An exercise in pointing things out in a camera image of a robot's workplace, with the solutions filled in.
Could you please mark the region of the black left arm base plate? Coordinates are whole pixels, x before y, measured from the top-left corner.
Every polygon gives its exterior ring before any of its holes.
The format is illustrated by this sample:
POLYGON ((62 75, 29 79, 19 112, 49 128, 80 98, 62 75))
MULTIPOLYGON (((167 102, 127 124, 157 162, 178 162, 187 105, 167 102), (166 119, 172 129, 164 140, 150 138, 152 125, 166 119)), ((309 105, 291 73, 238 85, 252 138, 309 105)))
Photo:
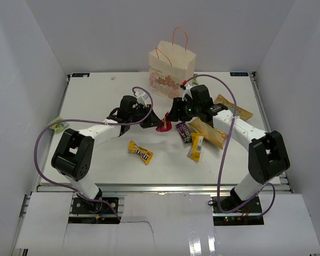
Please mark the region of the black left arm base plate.
POLYGON ((119 224, 118 217, 105 203, 85 201, 74 197, 70 207, 69 223, 72 224, 119 224))

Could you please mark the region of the purple candy packet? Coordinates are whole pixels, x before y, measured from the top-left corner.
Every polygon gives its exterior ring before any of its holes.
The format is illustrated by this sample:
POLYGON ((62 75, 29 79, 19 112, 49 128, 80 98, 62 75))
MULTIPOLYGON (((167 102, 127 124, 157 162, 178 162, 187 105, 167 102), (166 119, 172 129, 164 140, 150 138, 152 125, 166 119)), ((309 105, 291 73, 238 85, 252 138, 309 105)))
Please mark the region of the purple candy packet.
POLYGON ((175 127, 184 143, 192 142, 191 132, 185 122, 178 123, 175 127))

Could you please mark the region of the yellow m&m's packet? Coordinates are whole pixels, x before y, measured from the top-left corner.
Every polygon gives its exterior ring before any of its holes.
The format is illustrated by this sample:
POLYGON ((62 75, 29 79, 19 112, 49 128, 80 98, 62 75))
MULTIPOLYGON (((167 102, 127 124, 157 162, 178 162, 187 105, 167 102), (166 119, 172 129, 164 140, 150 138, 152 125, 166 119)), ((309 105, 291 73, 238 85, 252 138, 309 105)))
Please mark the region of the yellow m&m's packet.
POLYGON ((142 161, 148 165, 153 157, 153 152, 138 146, 134 141, 130 141, 128 146, 128 151, 130 154, 139 155, 142 161))

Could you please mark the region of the yellow snack bar wrapper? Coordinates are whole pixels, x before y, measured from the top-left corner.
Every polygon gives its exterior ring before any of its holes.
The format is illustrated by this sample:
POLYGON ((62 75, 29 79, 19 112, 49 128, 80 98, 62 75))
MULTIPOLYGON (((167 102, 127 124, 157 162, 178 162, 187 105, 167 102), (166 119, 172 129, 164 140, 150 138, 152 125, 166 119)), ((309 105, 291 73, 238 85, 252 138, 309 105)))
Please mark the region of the yellow snack bar wrapper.
POLYGON ((194 160, 195 162, 198 162, 200 159, 200 156, 201 156, 204 134, 203 133, 192 133, 191 139, 192 139, 192 146, 191 146, 187 156, 190 159, 194 160))

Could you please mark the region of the yellow chips bag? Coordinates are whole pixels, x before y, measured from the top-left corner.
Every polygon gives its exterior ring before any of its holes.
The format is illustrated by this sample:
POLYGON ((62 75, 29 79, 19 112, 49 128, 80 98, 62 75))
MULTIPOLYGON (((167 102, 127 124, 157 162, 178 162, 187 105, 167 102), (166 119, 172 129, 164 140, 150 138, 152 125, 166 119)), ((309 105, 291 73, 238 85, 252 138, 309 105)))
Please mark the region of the yellow chips bag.
MULTIPOLYGON (((215 104, 225 105, 232 113, 234 112, 234 104, 228 101, 224 96, 219 94, 214 101, 215 104)), ((253 116, 253 113, 237 106, 236 116, 240 117, 242 120, 247 121, 253 116)), ((189 123, 189 126, 196 132, 204 134, 204 138, 214 145, 223 149, 223 144, 227 140, 228 133, 224 130, 213 128, 212 126, 202 122, 199 118, 194 119, 189 123)))

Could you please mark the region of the green snack packet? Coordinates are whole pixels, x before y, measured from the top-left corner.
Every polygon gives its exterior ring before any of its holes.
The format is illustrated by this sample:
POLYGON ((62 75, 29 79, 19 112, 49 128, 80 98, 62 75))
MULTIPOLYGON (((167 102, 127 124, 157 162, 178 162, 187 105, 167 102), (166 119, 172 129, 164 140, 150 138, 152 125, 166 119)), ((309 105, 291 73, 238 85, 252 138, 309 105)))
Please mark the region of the green snack packet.
POLYGON ((63 118, 58 116, 49 123, 49 125, 53 123, 53 125, 50 126, 49 129, 53 130, 55 134, 63 132, 69 126, 69 123, 60 122, 61 120, 63 120, 63 118))
POLYGON ((197 80, 197 75, 198 75, 198 74, 194 74, 195 78, 193 78, 193 80, 192 80, 192 84, 193 84, 193 85, 198 85, 198 84, 199 84, 199 82, 198 82, 198 80, 197 80))

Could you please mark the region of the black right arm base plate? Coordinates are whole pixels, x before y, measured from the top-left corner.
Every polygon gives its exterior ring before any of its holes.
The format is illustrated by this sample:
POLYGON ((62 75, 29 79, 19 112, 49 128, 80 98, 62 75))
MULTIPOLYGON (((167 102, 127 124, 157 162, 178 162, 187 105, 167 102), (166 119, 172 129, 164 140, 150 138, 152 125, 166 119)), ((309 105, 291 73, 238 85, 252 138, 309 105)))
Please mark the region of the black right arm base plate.
POLYGON ((258 217, 262 213, 262 206, 258 197, 252 199, 242 208, 233 212, 236 206, 231 204, 227 196, 220 197, 223 211, 218 208, 217 197, 212 197, 207 204, 212 208, 213 224, 215 227, 231 226, 262 226, 265 224, 263 217, 258 217))

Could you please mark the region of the red candy wrapper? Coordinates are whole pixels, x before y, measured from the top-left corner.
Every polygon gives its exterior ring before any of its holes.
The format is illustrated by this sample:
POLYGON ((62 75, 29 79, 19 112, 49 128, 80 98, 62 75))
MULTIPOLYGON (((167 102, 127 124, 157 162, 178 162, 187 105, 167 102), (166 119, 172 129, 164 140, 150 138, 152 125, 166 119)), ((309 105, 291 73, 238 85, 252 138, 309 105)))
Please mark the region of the red candy wrapper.
POLYGON ((167 112, 164 116, 164 118, 162 119, 162 126, 158 126, 156 128, 157 132, 168 132, 172 129, 172 123, 170 121, 167 120, 167 117, 169 115, 169 112, 167 112))

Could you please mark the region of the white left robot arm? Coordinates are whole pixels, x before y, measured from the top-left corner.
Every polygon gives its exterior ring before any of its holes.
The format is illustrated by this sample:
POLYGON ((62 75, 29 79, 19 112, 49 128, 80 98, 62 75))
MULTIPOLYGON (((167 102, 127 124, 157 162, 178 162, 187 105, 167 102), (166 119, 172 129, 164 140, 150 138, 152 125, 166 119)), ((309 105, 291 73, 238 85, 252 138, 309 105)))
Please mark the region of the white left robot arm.
POLYGON ((78 131, 66 129, 58 143, 51 166, 70 181, 91 213, 102 207, 101 190, 89 177, 94 147, 122 136, 132 123, 143 129, 164 125, 143 96, 127 95, 102 124, 78 131))

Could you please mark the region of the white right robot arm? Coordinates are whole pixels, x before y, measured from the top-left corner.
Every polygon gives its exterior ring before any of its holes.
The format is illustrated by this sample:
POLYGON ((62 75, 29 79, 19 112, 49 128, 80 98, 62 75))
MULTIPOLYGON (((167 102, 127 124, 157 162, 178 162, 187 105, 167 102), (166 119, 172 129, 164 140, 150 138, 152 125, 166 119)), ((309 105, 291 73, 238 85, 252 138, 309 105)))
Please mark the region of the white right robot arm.
POLYGON ((260 130, 239 118, 222 103, 214 103, 205 85, 187 86, 182 97, 173 99, 167 117, 170 122, 187 122, 197 117, 202 122, 228 132, 248 152, 248 173, 225 199, 217 199, 223 213, 244 212, 250 200, 274 177, 290 168, 282 135, 260 130))

